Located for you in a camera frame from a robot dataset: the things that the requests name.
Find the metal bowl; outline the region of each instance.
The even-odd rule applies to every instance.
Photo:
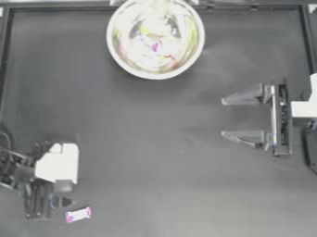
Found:
[[[108,43],[126,71],[141,78],[169,79],[201,55],[204,23],[184,0],[129,0],[109,22]]]

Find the bowl rim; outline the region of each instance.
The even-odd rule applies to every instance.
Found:
[[[189,11],[192,12],[192,14],[193,14],[193,16],[197,20],[197,26],[199,26],[199,32],[200,32],[199,46],[197,46],[195,55],[192,56],[190,60],[184,64],[184,66],[181,68],[178,68],[178,69],[170,71],[170,72],[162,73],[162,74],[142,72],[142,71],[134,69],[132,66],[129,66],[128,63],[121,59],[120,55],[117,54],[117,51],[116,51],[116,48],[114,48],[114,45],[113,45],[113,38],[112,38],[114,24],[116,24],[116,21],[117,21],[118,17],[121,16],[125,8],[129,5],[132,5],[134,2],[140,2],[140,1],[141,0],[129,0],[129,1],[126,1],[121,5],[121,7],[117,9],[117,11],[114,12],[114,14],[112,16],[112,19],[109,21],[109,27],[108,27],[109,50],[110,50],[110,53],[113,55],[113,58],[116,59],[117,63],[120,64],[120,66],[128,72],[130,72],[133,75],[136,75],[137,77],[141,77],[141,78],[145,78],[145,79],[149,79],[149,80],[170,79],[170,78],[176,77],[177,75],[180,75],[182,72],[185,72],[190,68],[190,66],[195,64],[199,57],[201,56],[204,46],[205,46],[205,38],[207,38],[204,22],[203,22],[203,19],[201,19],[199,13],[193,9],[193,7],[184,0],[173,0],[174,2],[177,2],[178,4],[181,4],[184,7],[186,7],[189,9]]]

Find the black table surface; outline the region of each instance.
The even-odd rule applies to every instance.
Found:
[[[109,54],[110,11],[15,13],[3,122],[22,152],[46,139],[77,141],[73,197],[93,219],[67,224],[61,210],[50,222],[27,221],[23,199],[2,190],[2,236],[316,236],[300,130],[285,158],[221,137],[271,127],[268,106],[224,107],[224,96],[283,77],[293,100],[310,87],[299,12],[200,14],[199,61],[148,81]]]

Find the white robot part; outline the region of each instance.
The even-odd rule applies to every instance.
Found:
[[[55,143],[37,162],[35,176],[43,180],[73,181],[78,178],[79,149],[75,143]]]
[[[292,116],[295,118],[317,119],[317,73],[311,75],[311,86],[310,100],[292,102]]]

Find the purple object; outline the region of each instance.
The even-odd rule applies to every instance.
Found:
[[[87,206],[83,209],[79,209],[77,211],[67,211],[66,212],[66,222],[73,223],[83,218],[92,218],[93,217],[93,208]]]

